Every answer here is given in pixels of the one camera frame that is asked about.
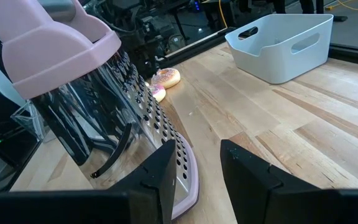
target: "bin handle hole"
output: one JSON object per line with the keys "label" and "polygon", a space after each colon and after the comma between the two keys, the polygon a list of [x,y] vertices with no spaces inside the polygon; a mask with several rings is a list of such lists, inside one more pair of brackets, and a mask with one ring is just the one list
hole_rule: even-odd
{"label": "bin handle hole", "polygon": [[291,47],[291,53],[297,54],[301,52],[304,49],[307,49],[308,47],[313,46],[314,44],[317,44],[318,40],[320,39],[320,34],[313,34],[310,37],[307,37],[296,44],[292,45]]}
{"label": "bin handle hole", "polygon": [[256,33],[258,33],[258,27],[253,27],[253,28],[247,29],[244,32],[241,32],[238,36],[238,39],[244,40],[252,35],[255,35]]}

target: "butcher block countertop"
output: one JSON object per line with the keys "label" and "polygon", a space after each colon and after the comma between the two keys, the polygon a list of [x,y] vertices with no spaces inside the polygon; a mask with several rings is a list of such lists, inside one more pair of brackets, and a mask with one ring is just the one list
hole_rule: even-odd
{"label": "butcher block countertop", "polygon": [[[321,188],[358,188],[358,65],[329,59],[270,85],[239,70],[227,44],[175,66],[181,82],[161,102],[195,153],[198,203],[176,223],[236,223],[219,147],[230,139]],[[63,146],[42,144],[12,190],[91,189]]]}

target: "gray floor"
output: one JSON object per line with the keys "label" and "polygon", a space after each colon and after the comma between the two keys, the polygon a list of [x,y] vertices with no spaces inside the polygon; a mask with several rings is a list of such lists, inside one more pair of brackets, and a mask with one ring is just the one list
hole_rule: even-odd
{"label": "gray floor", "polygon": [[[358,0],[353,0],[345,4],[353,8],[358,8]],[[287,13],[301,13],[300,4],[298,2],[292,4],[287,9]],[[344,6],[337,6],[334,10],[326,11],[325,13],[348,17],[345,22],[334,22],[331,43],[358,47],[358,11],[348,9]]]}

